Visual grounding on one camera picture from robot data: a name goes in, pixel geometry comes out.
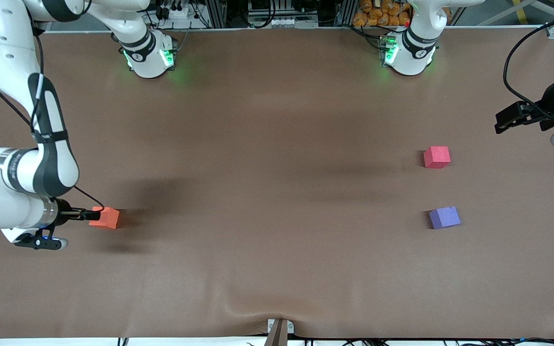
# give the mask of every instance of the brown tablecloth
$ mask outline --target brown tablecloth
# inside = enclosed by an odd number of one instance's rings
[[[152,80],[108,35],[44,35],[79,186],[122,228],[69,222],[56,252],[0,233],[0,337],[257,334],[272,317],[305,337],[554,337],[550,133],[493,128],[527,32],[446,30],[415,77],[346,30],[191,33]],[[510,79],[537,100],[554,41],[527,42]],[[32,145],[0,101],[0,147]],[[421,167],[430,145],[453,163]],[[430,230],[453,205],[462,225]]]

